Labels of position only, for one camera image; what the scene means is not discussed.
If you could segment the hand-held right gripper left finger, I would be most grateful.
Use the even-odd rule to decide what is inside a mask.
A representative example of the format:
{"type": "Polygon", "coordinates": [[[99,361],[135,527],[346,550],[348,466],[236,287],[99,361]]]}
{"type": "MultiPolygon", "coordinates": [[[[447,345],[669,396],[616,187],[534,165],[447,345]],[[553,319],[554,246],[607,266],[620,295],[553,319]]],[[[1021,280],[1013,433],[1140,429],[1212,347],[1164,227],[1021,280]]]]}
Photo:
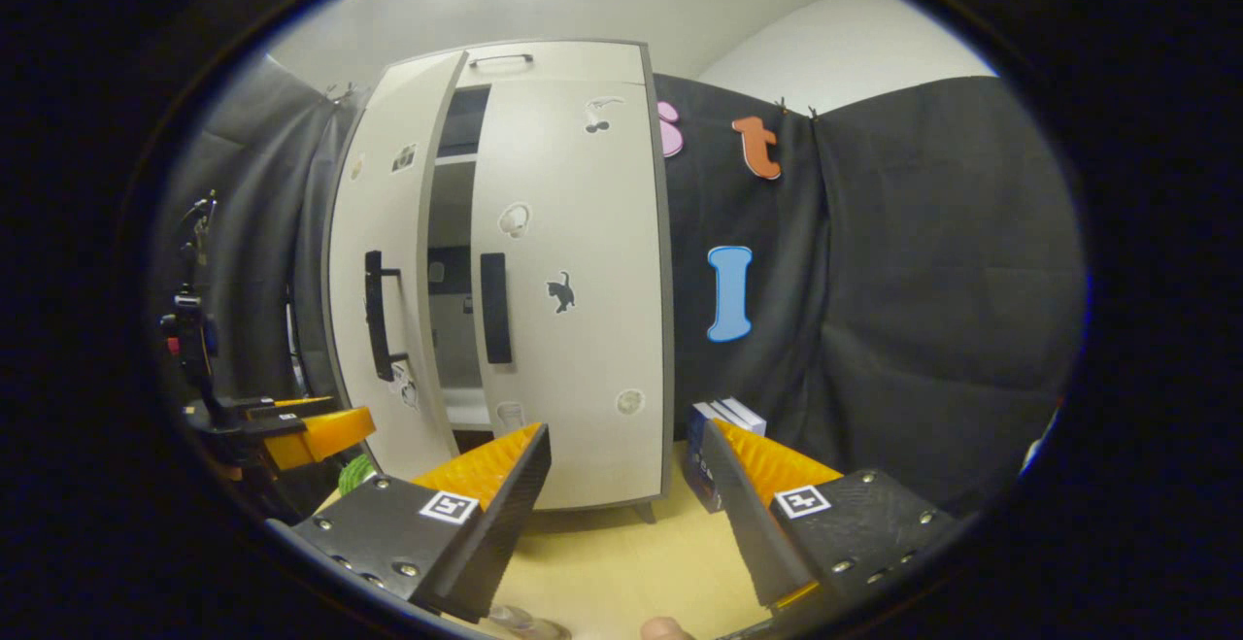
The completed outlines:
{"type": "Polygon", "coordinates": [[[293,549],[383,604],[488,615],[551,469],[530,424],[411,481],[377,475],[291,529],[293,549]]]}

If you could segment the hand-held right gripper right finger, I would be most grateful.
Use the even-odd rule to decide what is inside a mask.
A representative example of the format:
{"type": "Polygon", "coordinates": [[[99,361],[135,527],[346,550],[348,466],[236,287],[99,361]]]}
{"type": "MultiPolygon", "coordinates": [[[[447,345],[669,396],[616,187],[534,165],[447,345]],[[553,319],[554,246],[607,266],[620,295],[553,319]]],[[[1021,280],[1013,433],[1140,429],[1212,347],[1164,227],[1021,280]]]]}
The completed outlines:
{"type": "Polygon", "coordinates": [[[869,603],[962,529],[880,469],[844,475],[732,423],[705,423],[701,454],[757,600],[772,611],[869,603]]]}

